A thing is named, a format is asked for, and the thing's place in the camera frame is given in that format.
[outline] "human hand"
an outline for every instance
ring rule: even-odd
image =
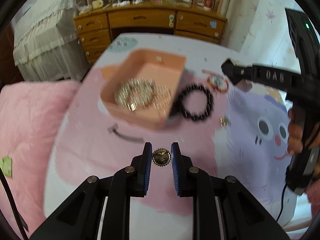
[[[289,138],[288,138],[288,153],[289,155],[294,155],[295,153],[301,153],[303,149],[303,143],[301,141],[303,129],[294,123],[295,115],[294,111],[292,109],[289,110],[288,116],[290,118],[290,123],[288,125],[288,132],[289,132]],[[306,141],[306,145],[310,142],[310,140],[313,138],[314,134],[317,132],[317,129],[319,127],[319,123],[317,123],[313,131]],[[313,141],[313,143],[310,145],[309,149],[320,146],[320,133],[316,136],[316,139]]]

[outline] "pink blanket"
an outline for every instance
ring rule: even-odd
[[[0,93],[0,158],[12,158],[12,178],[7,181],[28,236],[45,219],[43,191],[51,148],[79,86],[75,81],[21,82]],[[2,185],[0,200],[2,213],[21,237]]]

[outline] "drawer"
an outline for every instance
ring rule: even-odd
[[[78,33],[106,29],[108,28],[107,14],[102,13],[80,19],[75,19],[75,25]]]
[[[97,60],[101,54],[107,49],[108,45],[99,45],[99,46],[91,46],[91,47],[84,47],[84,53],[88,59],[88,61],[95,61]]]
[[[174,28],[175,10],[133,9],[109,12],[110,28],[162,27]]]
[[[79,34],[83,47],[110,44],[109,29]]]
[[[219,44],[219,40],[218,39],[215,39],[215,38],[212,38],[212,37],[209,37],[209,36],[204,36],[204,35],[197,34],[197,33],[176,31],[175,35],[182,36],[182,37],[188,37],[188,38],[201,40],[201,41],[207,41],[207,42],[211,42],[211,43],[215,43],[215,44]]]
[[[196,13],[178,11],[177,30],[199,33],[219,39],[224,21]]]

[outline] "cardboard box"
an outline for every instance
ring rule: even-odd
[[[145,128],[158,130],[165,126],[175,99],[186,58],[157,50],[139,49],[133,51],[120,65],[118,71],[109,80],[100,93],[101,101],[110,115]],[[171,92],[168,106],[159,111],[150,106],[130,111],[119,107],[115,92],[119,84],[131,78],[153,79],[157,85],[164,85]]]

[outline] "jewelry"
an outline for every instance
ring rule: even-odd
[[[207,107],[204,113],[202,114],[191,114],[188,110],[185,109],[183,105],[184,98],[189,95],[192,91],[199,90],[202,91],[207,96]],[[213,95],[210,93],[210,91],[205,88],[203,85],[196,85],[192,84],[191,86],[187,86],[185,90],[183,90],[179,95],[176,104],[180,107],[180,111],[184,118],[190,118],[192,121],[204,121],[213,110]]]
[[[166,166],[171,160],[171,154],[167,149],[160,148],[153,152],[152,161],[155,165],[163,167]]]
[[[224,116],[224,117],[220,118],[220,125],[221,126],[224,126],[224,128],[226,128],[227,125],[229,125],[229,124],[230,124],[230,120],[228,117]]]
[[[202,70],[202,73],[209,74],[207,78],[207,83],[212,87],[214,92],[226,93],[229,90],[229,82],[222,75],[217,73]],[[221,88],[222,83],[225,83],[225,88]]]
[[[164,110],[170,104],[171,92],[164,85],[156,85],[152,79],[130,79],[116,91],[115,100],[130,111],[145,108],[151,103],[155,109]]]
[[[130,79],[122,83],[115,93],[115,100],[119,106],[134,111],[148,106],[155,95],[155,83],[142,79]]]

